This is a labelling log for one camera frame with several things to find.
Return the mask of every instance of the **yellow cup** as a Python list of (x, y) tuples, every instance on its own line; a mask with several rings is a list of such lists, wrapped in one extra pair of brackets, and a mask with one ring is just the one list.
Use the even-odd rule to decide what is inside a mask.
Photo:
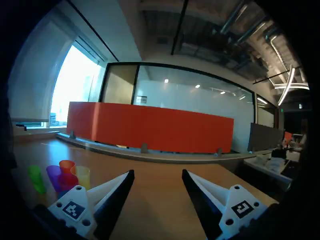
[(71, 173), (77, 176), (79, 185), (83, 186), (87, 191), (90, 187), (90, 170), (83, 166), (74, 166), (71, 169)]

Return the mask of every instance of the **person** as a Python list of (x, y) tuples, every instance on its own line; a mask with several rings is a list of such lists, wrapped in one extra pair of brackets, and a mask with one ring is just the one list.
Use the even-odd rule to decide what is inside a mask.
[(302, 138), (300, 142), (297, 144), (298, 147), (304, 148), (307, 140), (307, 132), (308, 132), (308, 121), (306, 119), (303, 119), (301, 122), (301, 134)]

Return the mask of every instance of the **wooden table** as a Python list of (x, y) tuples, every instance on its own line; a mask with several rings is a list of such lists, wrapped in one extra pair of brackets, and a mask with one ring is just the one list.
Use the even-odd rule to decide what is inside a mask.
[[(135, 180), (111, 239), (206, 239), (196, 211), (181, 179), (185, 168), (213, 183), (229, 188), (240, 184), (269, 206), (276, 201), (217, 164), (161, 164), (111, 157), (59, 141), (37, 140), (15, 145), (18, 168), (12, 171), (18, 188), (30, 207), (56, 201), (46, 167), (73, 160), (87, 166), (92, 187), (130, 169)], [(27, 175), (27, 166), (37, 164), (43, 172), (47, 194), (39, 195)]]

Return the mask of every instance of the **gray partition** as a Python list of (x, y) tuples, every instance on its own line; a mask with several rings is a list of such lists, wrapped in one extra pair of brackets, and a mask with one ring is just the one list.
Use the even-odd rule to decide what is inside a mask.
[(248, 151), (261, 151), (275, 148), (278, 143), (281, 143), (283, 133), (281, 129), (252, 123)]

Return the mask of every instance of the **plastic cup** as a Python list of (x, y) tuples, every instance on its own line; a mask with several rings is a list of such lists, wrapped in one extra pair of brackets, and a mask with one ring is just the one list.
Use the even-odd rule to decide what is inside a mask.
[(73, 161), (70, 160), (62, 160), (59, 162), (59, 166), (61, 168), (61, 171), (63, 173), (71, 173), (71, 169), (75, 166), (76, 164)]
[(77, 176), (79, 185), (83, 186), (86, 190), (90, 187), (90, 169), (83, 166), (74, 166), (71, 169), (71, 173)]
[(70, 190), (74, 186), (78, 185), (78, 178), (71, 173), (62, 173), (58, 177), (58, 183), (60, 185), (61, 191)]
[(62, 174), (60, 167), (57, 165), (48, 166), (47, 173), (55, 191), (61, 192), (61, 187), (58, 183), (58, 177)]
[(44, 186), (44, 183), (42, 180), (41, 170), (37, 165), (31, 165), (28, 167), (28, 175), (37, 192), (41, 194), (46, 193), (46, 187)]

